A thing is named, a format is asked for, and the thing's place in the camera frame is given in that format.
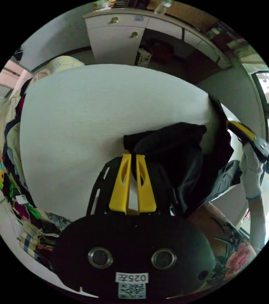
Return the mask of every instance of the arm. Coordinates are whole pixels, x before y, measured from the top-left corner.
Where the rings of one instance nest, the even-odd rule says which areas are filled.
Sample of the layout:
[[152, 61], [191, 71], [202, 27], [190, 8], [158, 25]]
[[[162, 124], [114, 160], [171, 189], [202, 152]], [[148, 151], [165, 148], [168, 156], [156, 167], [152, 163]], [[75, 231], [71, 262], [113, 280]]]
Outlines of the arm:
[[258, 254], [265, 245], [265, 214], [262, 197], [248, 201], [251, 217], [250, 243]]
[[242, 171], [241, 183], [251, 214], [250, 242], [258, 254], [265, 245], [266, 236], [266, 221], [260, 188], [263, 163], [259, 161], [249, 143], [243, 147], [243, 156], [239, 167]]

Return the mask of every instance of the white tag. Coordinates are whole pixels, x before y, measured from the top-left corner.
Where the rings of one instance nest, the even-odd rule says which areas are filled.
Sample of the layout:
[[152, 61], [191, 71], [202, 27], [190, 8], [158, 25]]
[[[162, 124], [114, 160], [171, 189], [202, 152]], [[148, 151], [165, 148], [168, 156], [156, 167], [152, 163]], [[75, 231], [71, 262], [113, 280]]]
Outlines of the white tag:
[[16, 198], [16, 200], [17, 200], [17, 202], [18, 202], [19, 205], [28, 204], [28, 201], [27, 201], [25, 195], [16, 195], [15, 198]]
[[146, 284], [148, 283], [148, 273], [116, 272], [116, 283]]

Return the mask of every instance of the label sticker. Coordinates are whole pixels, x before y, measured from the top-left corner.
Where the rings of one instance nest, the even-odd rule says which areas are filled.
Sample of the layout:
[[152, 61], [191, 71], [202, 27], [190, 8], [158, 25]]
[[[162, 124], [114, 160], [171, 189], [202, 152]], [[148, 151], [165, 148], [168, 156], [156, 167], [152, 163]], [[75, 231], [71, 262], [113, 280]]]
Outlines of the label sticker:
[[119, 283], [119, 299], [146, 299], [146, 284]]
[[146, 284], [148, 283], [148, 273], [116, 272], [116, 283]]
[[27, 201], [25, 195], [16, 195], [15, 198], [16, 198], [16, 200], [17, 200], [17, 202], [18, 202], [19, 205], [28, 204], [28, 201]]
[[135, 16], [134, 20], [135, 21], [144, 21], [144, 18], [143, 18], [143, 16]]

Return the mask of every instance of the pile of clothes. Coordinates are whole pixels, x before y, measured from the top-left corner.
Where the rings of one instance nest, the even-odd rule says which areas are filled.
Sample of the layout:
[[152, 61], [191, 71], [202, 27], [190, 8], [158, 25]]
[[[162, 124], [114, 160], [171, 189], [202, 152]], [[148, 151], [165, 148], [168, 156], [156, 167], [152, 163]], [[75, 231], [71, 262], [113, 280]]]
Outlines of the pile of clothes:
[[36, 208], [28, 190], [20, 153], [20, 122], [27, 88], [38, 80], [84, 64], [69, 56], [49, 62], [33, 78], [27, 80], [0, 109], [0, 189], [11, 211], [23, 227], [20, 246], [39, 263], [52, 270], [51, 252], [60, 233], [70, 220]]

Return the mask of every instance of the striped fabric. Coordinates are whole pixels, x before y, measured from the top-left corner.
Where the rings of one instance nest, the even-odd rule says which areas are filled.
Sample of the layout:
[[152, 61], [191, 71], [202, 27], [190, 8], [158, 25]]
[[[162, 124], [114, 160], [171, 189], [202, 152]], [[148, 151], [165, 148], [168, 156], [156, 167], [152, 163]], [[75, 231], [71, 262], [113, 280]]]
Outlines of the striped fabric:
[[34, 240], [28, 233], [24, 232], [20, 239], [20, 246], [24, 249], [31, 257], [38, 260], [39, 255], [36, 253], [38, 241]]

